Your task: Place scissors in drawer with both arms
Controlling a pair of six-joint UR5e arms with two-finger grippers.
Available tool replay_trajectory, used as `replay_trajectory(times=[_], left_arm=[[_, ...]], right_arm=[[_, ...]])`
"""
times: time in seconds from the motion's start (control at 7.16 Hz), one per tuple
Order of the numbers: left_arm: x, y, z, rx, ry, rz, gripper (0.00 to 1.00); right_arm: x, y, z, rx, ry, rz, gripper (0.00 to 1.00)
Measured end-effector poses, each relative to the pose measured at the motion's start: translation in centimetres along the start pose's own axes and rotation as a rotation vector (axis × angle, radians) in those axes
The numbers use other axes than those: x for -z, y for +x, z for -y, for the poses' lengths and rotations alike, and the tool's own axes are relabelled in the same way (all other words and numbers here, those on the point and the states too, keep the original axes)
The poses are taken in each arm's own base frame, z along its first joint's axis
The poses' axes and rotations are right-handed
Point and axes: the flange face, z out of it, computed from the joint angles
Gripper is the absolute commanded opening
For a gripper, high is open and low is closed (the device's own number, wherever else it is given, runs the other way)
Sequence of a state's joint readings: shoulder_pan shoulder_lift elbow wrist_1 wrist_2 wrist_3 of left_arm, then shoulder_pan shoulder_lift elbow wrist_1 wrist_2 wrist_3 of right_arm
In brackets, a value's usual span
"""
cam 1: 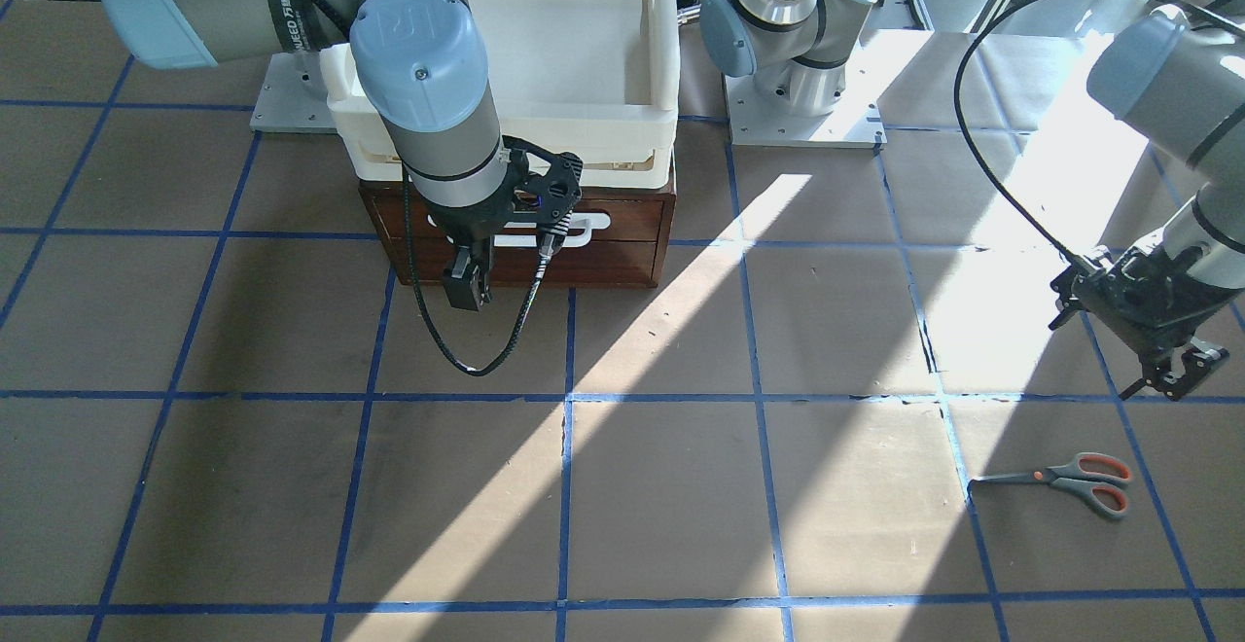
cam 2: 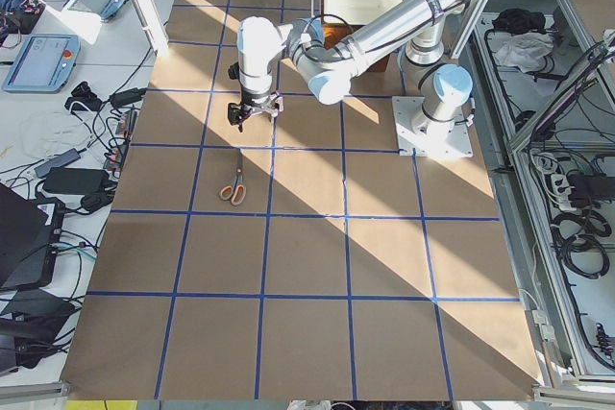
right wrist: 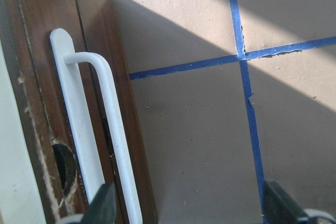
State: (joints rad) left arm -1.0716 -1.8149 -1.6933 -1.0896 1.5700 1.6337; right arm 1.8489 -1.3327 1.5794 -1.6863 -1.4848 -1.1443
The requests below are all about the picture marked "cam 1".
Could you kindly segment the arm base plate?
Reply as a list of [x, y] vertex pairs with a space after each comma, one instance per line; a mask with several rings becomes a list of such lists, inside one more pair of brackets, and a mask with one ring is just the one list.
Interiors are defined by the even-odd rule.
[[334, 136], [319, 54], [275, 54], [268, 61], [251, 119], [261, 133]]
[[832, 68], [796, 62], [752, 76], [726, 76], [730, 136], [737, 146], [839, 147], [879, 151], [888, 136], [876, 92]]

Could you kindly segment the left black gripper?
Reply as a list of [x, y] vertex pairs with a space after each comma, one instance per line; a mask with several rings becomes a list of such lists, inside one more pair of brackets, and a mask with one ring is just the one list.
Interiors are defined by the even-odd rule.
[[1204, 246], [1177, 255], [1162, 246], [1133, 246], [1116, 260], [1107, 248], [1076, 255], [1050, 284], [1058, 309], [1050, 328], [1061, 328], [1074, 314], [1093, 314], [1140, 363], [1140, 376], [1118, 398], [1148, 388], [1173, 402], [1184, 399], [1230, 358], [1225, 346], [1196, 338], [1200, 323], [1218, 314], [1218, 287], [1189, 274], [1206, 255]]

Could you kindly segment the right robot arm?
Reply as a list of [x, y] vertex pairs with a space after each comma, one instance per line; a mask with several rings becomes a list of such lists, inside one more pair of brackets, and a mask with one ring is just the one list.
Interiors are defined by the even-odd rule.
[[153, 68], [214, 67], [347, 44], [359, 83], [418, 193], [454, 246], [442, 274], [449, 304], [491, 299], [494, 236], [538, 226], [547, 261], [580, 199], [570, 153], [503, 136], [486, 44], [468, 0], [102, 0], [116, 34]]

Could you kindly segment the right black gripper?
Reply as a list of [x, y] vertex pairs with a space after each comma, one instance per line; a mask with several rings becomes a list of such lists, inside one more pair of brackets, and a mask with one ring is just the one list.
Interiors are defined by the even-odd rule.
[[505, 226], [533, 224], [538, 253], [560, 251], [571, 212], [581, 198], [583, 170], [579, 156], [552, 153], [523, 138], [504, 136], [493, 158], [476, 172], [454, 178], [423, 177], [430, 216], [458, 246], [442, 270], [442, 287], [452, 309], [481, 312], [492, 301], [494, 246], [481, 245]]

